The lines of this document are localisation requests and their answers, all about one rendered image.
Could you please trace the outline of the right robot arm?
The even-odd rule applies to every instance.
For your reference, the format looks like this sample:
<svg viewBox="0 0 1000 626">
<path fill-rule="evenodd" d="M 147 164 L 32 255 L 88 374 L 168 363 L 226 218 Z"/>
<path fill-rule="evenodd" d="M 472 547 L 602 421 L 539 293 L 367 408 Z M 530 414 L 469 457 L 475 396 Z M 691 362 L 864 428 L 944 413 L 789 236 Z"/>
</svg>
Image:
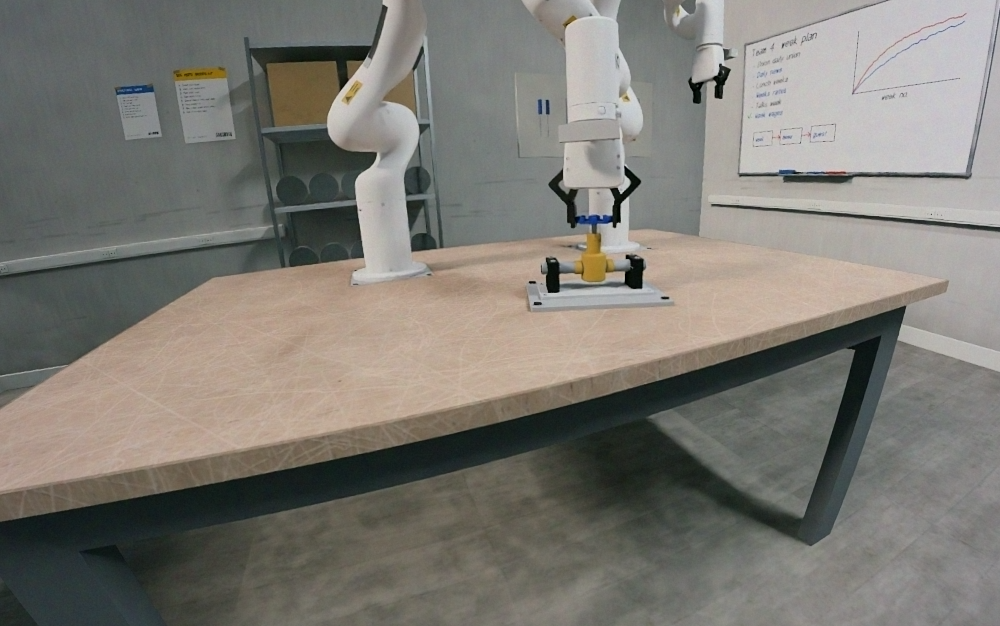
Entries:
<svg viewBox="0 0 1000 626">
<path fill-rule="evenodd" d="M 618 47 L 617 22 L 600 16 L 589 0 L 522 1 L 566 50 L 568 124 L 558 125 L 559 142 L 620 139 L 619 99 L 629 89 L 630 72 Z M 355 183 L 366 264 L 353 273 L 355 280 L 395 280 L 427 270 L 412 262 L 404 189 L 418 123 L 407 107 L 382 101 L 411 71 L 426 29 L 422 0 L 383 0 L 369 54 L 328 114 L 337 146 L 377 152 Z"/>
</svg>

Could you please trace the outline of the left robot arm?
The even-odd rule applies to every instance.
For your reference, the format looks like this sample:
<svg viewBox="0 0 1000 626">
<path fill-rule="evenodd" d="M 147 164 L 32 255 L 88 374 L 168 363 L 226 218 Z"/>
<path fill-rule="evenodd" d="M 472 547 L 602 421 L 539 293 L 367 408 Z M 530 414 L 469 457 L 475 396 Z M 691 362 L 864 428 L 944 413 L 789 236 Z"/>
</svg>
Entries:
<svg viewBox="0 0 1000 626">
<path fill-rule="evenodd" d="M 695 41 L 695 49 L 707 45 L 723 46 L 724 0 L 696 0 L 694 14 L 688 14 L 680 4 L 684 0 L 662 0 L 664 2 L 664 18 L 667 25 L 681 38 Z M 590 0 L 602 17 L 616 21 L 620 0 Z M 679 7 L 679 8 L 678 8 Z M 737 57 L 738 49 L 723 48 L 724 61 Z M 622 109 L 620 128 L 623 144 L 635 139 L 643 125 L 641 107 L 629 86 L 628 91 L 619 99 Z M 610 189 L 589 189 L 589 215 L 612 215 L 614 197 Z M 597 233 L 601 233 L 601 252 L 627 252 L 639 249 L 639 244 L 628 241 L 629 197 L 621 204 L 621 223 L 612 228 L 612 223 L 597 224 Z"/>
</svg>

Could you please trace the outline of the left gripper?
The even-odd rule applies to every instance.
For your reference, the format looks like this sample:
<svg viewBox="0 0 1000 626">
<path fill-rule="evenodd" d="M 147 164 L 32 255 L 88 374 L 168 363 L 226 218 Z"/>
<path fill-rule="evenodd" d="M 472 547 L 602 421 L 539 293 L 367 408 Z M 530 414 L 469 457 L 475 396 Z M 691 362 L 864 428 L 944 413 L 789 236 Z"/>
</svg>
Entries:
<svg viewBox="0 0 1000 626">
<path fill-rule="evenodd" d="M 723 86 L 728 79 L 730 71 L 730 68 L 724 66 L 724 54 L 721 46 L 707 45 L 698 48 L 694 55 L 692 76 L 688 80 L 690 88 L 693 91 L 693 103 L 701 103 L 700 89 L 703 83 L 707 84 L 707 82 L 710 83 L 711 81 L 715 81 L 717 84 L 715 85 L 714 98 L 722 99 Z"/>
</svg>

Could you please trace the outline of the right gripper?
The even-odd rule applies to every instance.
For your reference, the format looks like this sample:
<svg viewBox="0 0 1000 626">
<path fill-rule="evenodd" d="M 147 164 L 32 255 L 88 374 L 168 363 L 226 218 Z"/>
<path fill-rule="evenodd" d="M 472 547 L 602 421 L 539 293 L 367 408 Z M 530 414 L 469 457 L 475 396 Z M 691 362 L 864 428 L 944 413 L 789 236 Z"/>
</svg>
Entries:
<svg viewBox="0 0 1000 626">
<path fill-rule="evenodd" d="M 620 194 L 618 187 L 624 183 L 624 176 L 631 184 Z M 564 185 L 570 189 L 568 194 L 559 186 L 562 180 L 563 169 L 548 186 L 567 205 L 567 223 L 571 223 L 571 229 L 577 226 L 574 200 L 579 189 L 610 189 L 614 197 L 612 228 L 617 228 L 617 223 L 621 223 L 621 204 L 641 184 L 641 180 L 624 165 L 621 128 L 620 139 L 565 143 Z"/>
</svg>

